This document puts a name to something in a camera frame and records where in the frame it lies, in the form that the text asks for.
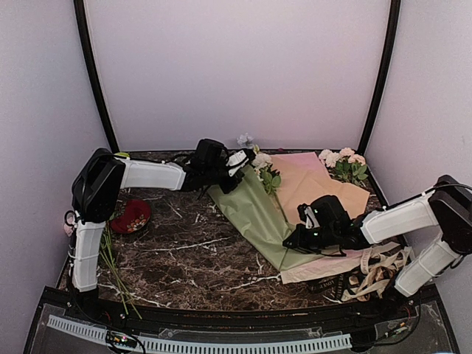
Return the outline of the peach green wrapping paper sheet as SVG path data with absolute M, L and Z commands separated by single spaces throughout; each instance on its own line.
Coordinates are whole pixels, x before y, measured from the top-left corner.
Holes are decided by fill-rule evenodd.
M 276 154 L 273 167 L 280 171 L 277 188 L 280 204 L 265 192 L 254 169 L 243 169 L 238 186 L 225 194 L 220 187 L 209 189 L 209 196 L 224 216 L 278 271 L 287 271 L 321 258 L 302 254 L 282 245 L 299 222 L 297 207 L 311 204 L 324 195 L 335 195 L 351 218 L 363 214 L 369 192 L 351 183 L 332 179 L 314 152 Z

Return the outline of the blue flower stem bunch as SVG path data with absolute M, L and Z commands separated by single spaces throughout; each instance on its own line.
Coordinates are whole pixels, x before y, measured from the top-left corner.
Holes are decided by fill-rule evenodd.
M 238 144 L 241 148 L 252 149 L 252 148 L 254 147 L 254 137 L 251 136 L 251 135 L 248 134 L 248 133 L 241 134 L 241 135 L 239 135 L 239 137 L 237 138 L 237 144 Z

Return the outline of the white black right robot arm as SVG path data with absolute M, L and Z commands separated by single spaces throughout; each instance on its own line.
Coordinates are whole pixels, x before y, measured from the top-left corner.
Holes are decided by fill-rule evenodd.
M 376 305 L 376 313 L 384 320 L 404 309 L 404 298 L 471 254 L 471 187 L 450 175 L 440 176 L 420 194 L 356 218 L 348 215 L 334 195 L 301 204 L 298 213 L 300 222 L 282 244 L 303 254 L 321 254 L 336 246 L 343 257 L 347 250 L 368 249 L 397 236 L 436 231 L 431 242 L 386 286 L 388 294 Z

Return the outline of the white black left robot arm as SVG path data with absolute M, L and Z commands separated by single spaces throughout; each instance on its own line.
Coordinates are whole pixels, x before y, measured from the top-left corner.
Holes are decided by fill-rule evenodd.
M 74 288 L 82 293 L 97 287 L 100 239 L 121 190 L 156 188 L 189 192 L 217 185 L 229 193 L 241 182 L 242 169 L 253 159 L 254 152 L 248 149 L 227 157 L 194 152 L 179 162 L 131 159 L 105 148 L 97 149 L 72 185 L 76 217 L 76 241 L 72 247 Z

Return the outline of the white rose stem bunch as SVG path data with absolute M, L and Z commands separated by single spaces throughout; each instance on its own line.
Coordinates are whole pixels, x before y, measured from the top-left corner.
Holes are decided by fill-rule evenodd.
M 280 188 L 282 182 L 280 171 L 274 168 L 272 157 L 269 154 L 262 152 L 257 145 L 253 147 L 253 151 L 255 153 L 255 158 L 251 163 L 251 166 L 254 168 L 266 194 L 275 201 L 278 210 L 281 212 L 284 221 L 287 223 L 288 218 L 277 194 L 277 190 Z

